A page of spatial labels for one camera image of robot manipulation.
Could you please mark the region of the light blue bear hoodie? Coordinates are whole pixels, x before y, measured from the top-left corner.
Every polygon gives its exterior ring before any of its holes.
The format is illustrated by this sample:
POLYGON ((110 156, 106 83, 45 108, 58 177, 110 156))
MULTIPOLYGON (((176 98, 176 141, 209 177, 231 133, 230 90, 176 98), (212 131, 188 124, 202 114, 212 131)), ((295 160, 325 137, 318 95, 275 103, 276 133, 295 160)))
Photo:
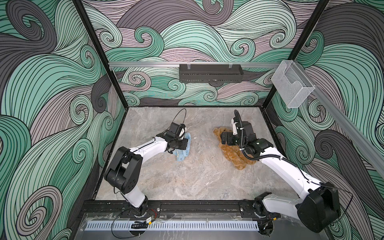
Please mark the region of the light blue bear hoodie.
POLYGON ((176 156, 177 162, 182 162, 189 155, 190 149, 191 149, 191 139, 192 139, 191 134, 186 133, 183 140, 188 140, 187 148, 185 150, 179 150, 179 149, 174 150, 173 155, 176 156))

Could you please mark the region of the brown teddy bear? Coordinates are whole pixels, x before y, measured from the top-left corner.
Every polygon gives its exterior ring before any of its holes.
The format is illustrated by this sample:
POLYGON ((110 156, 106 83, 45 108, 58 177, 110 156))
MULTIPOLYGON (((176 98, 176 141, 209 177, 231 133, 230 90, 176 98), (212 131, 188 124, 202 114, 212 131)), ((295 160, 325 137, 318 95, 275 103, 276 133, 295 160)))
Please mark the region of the brown teddy bear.
POLYGON ((230 161, 237 170, 241 171, 247 166, 252 166, 257 163, 256 161, 248 160, 238 146, 222 144, 221 134, 224 132, 229 132, 231 136, 233 135, 232 130, 226 127, 214 128, 213 130, 214 135, 219 140, 219 148, 222 150, 224 157, 230 161))

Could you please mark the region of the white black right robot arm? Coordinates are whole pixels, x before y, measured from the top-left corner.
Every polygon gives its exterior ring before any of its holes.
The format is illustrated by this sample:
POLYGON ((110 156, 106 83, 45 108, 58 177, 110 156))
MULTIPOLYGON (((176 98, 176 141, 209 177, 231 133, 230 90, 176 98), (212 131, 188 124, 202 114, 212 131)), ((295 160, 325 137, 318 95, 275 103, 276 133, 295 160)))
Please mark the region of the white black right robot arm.
POLYGON ((319 233, 342 215, 339 191, 332 183, 323 183, 289 163, 271 142, 256 137, 249 122, 233 118, 232 127, 232 131, 221 133, 222 144, 237 146, 247 160, 260 162, 269 167, 298 196, 292 199, 270 192, 257 196, 254 210, 258 217, 285 215, 300 220, 310 231, 319 233))

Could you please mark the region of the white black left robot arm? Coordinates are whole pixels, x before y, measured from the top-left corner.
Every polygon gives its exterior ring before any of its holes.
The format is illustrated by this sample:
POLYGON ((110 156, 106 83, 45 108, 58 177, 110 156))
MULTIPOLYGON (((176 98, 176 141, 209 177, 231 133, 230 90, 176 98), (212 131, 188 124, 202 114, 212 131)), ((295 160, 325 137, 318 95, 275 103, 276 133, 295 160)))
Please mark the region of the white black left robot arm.
POLYGON ((172 154, 175 150, 186 151, 189 139, 185 134, 185 124, 172 122, 165 131, 147 143, 130 149, 120 147, 105 172, 105 181, 119 190, 131 207, 143 211, 147 207, 148 198, 137 186, 142 165, 164 152, 172 154))

